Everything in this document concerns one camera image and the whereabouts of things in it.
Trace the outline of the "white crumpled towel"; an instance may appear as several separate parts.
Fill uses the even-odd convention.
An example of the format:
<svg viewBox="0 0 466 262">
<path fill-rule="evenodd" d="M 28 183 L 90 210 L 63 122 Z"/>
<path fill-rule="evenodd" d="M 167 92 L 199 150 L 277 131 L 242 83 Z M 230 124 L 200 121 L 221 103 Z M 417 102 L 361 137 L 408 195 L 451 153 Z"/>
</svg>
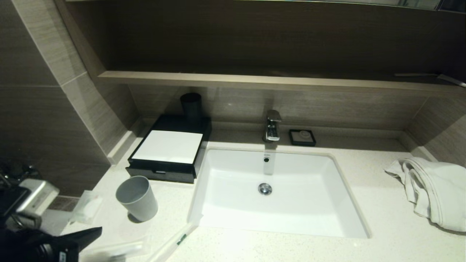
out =
<svg viewBox="0 0 466 262">
<path fill-rule="evenodd" d="M 466 232 L 466 168 L 412 157 L 384 171 L 404 186 L 414 213 L 446 230 Z"/>
</svg>

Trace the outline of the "grey plastic cup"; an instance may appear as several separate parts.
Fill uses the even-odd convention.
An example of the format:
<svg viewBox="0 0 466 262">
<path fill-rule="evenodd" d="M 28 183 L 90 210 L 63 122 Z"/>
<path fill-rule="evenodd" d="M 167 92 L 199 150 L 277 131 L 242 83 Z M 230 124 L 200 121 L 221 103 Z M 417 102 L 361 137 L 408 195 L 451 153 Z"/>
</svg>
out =
<svg viewBox="0 0 466 262">
<path fill-rule="evenodd" d="M 158 212 L 157 200 L 146 177 L 130 177 L 118 186 L 115 197 L 139 222 L 149 221 Z"/>
</svg>

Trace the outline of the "black drawer amenity box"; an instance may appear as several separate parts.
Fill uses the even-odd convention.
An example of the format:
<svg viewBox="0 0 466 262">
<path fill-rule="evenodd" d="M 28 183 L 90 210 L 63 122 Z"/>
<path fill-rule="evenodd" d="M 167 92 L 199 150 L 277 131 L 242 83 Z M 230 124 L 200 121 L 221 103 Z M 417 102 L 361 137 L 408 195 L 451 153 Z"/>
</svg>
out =
<svg viewBox="0 0 466 262">
<path fill-rule="evenodd" d="M 194 163 L 183 164 L 132 159 L 131 157 L 135 154 L 135 151 L 152 130 L 201 133 L 203 135 L 202 142 L 198 148 Z M 150 127 L 135 151 L 131 153 L 128 158 L 129 166 L 126 170 L 131 176 L 143 176 L 150 180 L 193 184 L 200 173 L 211 132 L 212 122 L 209 117 L 202 117 L 199 123 L 193 124 L 181 115 L 161 115 Z"/>
</svg>

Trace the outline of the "black square soap dish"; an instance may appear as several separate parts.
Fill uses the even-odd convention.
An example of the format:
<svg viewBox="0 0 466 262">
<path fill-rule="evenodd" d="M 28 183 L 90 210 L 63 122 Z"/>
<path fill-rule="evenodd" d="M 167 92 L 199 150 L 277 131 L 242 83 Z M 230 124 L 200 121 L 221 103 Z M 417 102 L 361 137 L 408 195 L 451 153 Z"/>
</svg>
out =
<svg viewBox="0 0 466 262">
<path fill-rule="evenodd" d="M 289 138 L 290 138 L 290 143 L 294 146 L 304 146 L 304 147 L 315 147 L 316 146 L 316 139 L 312 133 L 311 130 L 306 130 L 308 132 L 310 132 L 311 136 L 312 136 L 312 141 L 303 141 L 300 139 L 299 137 L 299 132 L 301 130 L 297 130 L 297 129 L 290 129 L 289 130 Z"/>
</svg>

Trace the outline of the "black plastic cup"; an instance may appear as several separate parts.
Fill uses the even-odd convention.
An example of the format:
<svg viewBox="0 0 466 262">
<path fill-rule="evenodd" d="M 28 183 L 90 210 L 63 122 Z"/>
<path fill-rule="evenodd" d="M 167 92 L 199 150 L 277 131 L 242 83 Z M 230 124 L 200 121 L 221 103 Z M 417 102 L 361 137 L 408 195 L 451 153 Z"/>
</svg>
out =
<svg viewBox="0 0 466 262">
<path fill-rule="evenodd" d="M 182 109 L 190 123 L 199 123 L 202 118 L 202 97 L 198 93 L 186 93 L 180 97 Z"/>
</svg>

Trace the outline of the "chrome faucet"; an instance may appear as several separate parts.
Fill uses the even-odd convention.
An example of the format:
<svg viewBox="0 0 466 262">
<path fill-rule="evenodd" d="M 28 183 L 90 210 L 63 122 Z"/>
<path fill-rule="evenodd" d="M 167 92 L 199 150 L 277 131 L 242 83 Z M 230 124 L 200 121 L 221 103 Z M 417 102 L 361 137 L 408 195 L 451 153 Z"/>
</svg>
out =
<svg viewBox="0 0 466 262">
<path fill-rule="evenodd" d="M 266 113 L 266 124 L 264 129 L 263 141 L 266 143 L 280 140 L 279 123 L 282 121 L 278 111 L 269 110 Z"/>
</svg>

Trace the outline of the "wooden wall shelf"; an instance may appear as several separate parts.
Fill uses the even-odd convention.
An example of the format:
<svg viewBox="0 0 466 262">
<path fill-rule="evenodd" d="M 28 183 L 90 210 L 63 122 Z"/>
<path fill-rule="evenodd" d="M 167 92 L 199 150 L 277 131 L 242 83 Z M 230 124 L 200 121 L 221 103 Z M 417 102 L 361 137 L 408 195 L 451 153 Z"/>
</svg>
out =
<svg viewBox="0 0 466 262">
<path fill-rule="evenodd" d="M 108 70 L 103 83 L 184 87 L 248 88 L 277 91 L 316 91 L 466 98 L 466 88 L 434 80 L 430 83 L 341 78 L 295 78 L 220 74 L 186 74 Z"/>
</svg>

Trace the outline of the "grey wrapped shelf item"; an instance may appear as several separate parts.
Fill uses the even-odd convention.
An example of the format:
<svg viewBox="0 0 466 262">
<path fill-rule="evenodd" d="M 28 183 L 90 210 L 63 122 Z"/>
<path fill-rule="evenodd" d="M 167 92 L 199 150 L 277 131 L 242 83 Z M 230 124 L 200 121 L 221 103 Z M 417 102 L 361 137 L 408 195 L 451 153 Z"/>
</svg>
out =
<svg viewBox="0 0 466 262">
<path fill-rule="evenodd" d="M 460 81 L 460 80 L 458 80 L 458 79 L 455 79 L 455 78 L 453 78 L 453 77 L 444 75 L 444 74 L 439 74 L 439 75 L 437 76 L 437 79 L 440 79 L 440 80 L 443 80 L 443 81 L 447 81 L 447 82 L 453 83 L 453 84 L 455 84 L 455 85 L 458 85 L 458 86 L 460 86 L 460 87 L 466 88 L 466 83 L 465 83 L 465 82 Z"/>
</svg>

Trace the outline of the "wrapped toothbrush with green mark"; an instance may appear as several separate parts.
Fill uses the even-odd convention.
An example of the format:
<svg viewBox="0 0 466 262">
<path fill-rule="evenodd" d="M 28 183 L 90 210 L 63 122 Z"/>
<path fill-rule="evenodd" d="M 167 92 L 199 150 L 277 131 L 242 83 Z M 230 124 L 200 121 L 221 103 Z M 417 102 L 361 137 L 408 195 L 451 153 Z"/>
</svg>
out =
<svg viewBox="0 0 466 262">
<path fill-rule="evenodd" d="M 199 222 L 188 222 L 154 252 L 146 262 L 166 262 L 180 244 L 198 227 L 198 224 Z"/>
</svg>

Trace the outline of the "white ceramic sink basin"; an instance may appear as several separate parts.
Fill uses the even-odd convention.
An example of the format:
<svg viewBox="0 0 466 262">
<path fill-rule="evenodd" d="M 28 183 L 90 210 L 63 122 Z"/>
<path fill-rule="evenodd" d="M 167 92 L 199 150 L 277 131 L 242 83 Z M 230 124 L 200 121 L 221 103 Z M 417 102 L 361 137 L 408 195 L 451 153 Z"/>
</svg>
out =
<svg viewBox="0 0 466 262">
<path fill-rule="evenodd" d="M 258 186 L 268 183 L 270 195 Z M 188 215 L 202 227 L 367 239 L 331 155 L 210 149 Z"/>
</svg>

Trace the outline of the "long clear wrapped packet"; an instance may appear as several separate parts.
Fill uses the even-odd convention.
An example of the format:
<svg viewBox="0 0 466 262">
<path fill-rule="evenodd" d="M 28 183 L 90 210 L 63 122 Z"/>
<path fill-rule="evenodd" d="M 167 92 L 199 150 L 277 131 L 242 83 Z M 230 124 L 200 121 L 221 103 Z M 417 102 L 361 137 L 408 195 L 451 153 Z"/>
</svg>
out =
<svg viewBox="0 0 466 262">
<path fill-rule="evenodd" d="M 120 243 L 80 252 L 78 262 L 126 262 L 128 258 L 145 255 L 145 241 Z"/>
</svg>

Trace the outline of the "small clear cotton packet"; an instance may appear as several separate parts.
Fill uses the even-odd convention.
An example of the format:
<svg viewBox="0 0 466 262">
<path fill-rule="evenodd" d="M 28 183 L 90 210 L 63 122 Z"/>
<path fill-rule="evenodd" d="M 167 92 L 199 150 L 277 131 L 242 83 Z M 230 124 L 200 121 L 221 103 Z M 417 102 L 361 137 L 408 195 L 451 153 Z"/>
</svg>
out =
<svg viewBox="0 0 466 262">
<path fill-rule="evenodd" d="M 96 192 L 85 190 L 72 211 L 69 223 L 77 222 L 91 225 L 102 203 L 102 196 Z"/>
</svg>

